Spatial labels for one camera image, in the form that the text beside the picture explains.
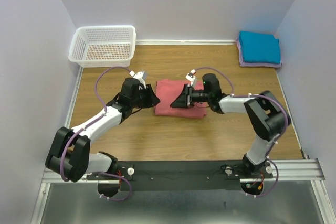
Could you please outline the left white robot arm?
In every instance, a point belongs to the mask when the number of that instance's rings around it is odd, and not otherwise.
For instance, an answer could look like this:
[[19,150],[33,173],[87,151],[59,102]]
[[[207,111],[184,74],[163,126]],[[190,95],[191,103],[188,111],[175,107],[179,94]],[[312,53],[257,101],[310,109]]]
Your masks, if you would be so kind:
[[126,78],[121,91],[101,112],[71,129],[61,127],[57,130],[45,166],[66,182],[77,182],[88,173],[112,179],[117,172],[117,159],[106,152],[91,154],[91,144],[134,114],[134,109],[153,108],[159,103],[150,84]]

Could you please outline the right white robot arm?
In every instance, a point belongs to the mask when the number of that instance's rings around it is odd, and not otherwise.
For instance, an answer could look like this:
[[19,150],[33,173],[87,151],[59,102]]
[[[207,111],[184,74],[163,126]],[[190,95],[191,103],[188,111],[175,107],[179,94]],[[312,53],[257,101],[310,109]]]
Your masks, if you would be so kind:
[[176,109],[189,109],[197,103],[207,103],[218,114],[245,113],[256,133],[249,151],[243,156],[241,171],[249,178],[255,177],[266,163],[266,158],[291,119],[286,110],[270,91],[261,94],[236,96],[222,92],[219,80],[213,73],[203,75],[203,89],[194,88],[195,76],[187,76],[189,84],[183,86],[180,95],[170,104]]

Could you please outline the pink t shirt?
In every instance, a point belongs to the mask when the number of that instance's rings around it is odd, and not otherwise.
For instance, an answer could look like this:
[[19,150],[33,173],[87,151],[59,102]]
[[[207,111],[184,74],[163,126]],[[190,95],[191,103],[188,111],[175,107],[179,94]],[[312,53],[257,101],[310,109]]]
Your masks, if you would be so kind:
[[157,81],[155,94],[160,99],[160,103],[154,108],[155,115],[202,119],[207,114],[204,105],[189,109],[170,107],[171,103],[181,94],[185,84],[188,84],[188,81],[169,79]]

